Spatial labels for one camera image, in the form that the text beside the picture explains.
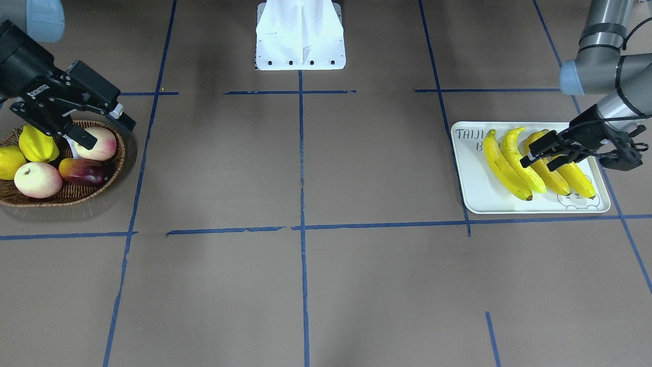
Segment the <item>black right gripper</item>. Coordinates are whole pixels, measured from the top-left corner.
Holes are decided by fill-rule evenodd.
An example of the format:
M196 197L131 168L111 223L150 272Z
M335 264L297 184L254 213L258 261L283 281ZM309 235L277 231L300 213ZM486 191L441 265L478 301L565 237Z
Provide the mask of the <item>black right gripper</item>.
M64 74L54 65L53 55L9 19L3 19L1 33L2 103L14 100L14 114L47 136L74 140L85 149L93 148L97 139L46 104L51 98L64 98L79 111L103 115L133 131L137 123L117 100L121 91L105 77L80 60Z

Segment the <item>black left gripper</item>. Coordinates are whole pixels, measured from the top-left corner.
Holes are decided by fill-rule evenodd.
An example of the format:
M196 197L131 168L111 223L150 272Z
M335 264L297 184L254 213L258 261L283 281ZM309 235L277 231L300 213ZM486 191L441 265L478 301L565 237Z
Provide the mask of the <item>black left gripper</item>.
M542 158L550 158L548 168L556 170L563 165L563 158L571 158L576 163L595 156L599 160L601 153L607 153L615 147L606 139L605 127L609 126L620 132L632 132L640 124L633 117L626 119L605 118L596 105L590 107L569 123L568 137L556 130L540 130L528 137L528 155L524 148L520 150L524 156L520 161L523 167Z

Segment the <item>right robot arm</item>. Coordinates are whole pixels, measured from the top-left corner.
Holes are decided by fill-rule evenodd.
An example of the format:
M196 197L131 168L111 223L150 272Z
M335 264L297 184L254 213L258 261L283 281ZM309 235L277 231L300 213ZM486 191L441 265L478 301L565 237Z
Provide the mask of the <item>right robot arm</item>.
M104 116L131 132L135 121L117 101L120 90L83 61L61 70L42 46L61 40L65 13L60 1L2 1L2 102L47 136L62 136L91 149L97 139L70 118L74 111Z

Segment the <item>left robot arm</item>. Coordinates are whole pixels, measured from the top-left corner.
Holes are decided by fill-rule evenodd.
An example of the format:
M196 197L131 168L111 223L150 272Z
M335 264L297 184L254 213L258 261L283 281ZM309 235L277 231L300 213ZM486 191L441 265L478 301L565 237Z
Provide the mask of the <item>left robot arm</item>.
M632 1L591 2L574 60L560 69L561 92L603 94L561 132L548 132L529 144L522 167L550 158L548 170L595 156L606 169L632 170L642 165L647 144L634 142L651 112L650 54L623 55Z

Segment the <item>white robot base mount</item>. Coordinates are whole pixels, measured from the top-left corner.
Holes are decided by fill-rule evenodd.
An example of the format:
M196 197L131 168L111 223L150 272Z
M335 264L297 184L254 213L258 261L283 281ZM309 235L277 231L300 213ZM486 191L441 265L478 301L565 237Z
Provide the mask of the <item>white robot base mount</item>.
M255 66L259 70L341 70L344 23L333 1L265 1L258 5Z

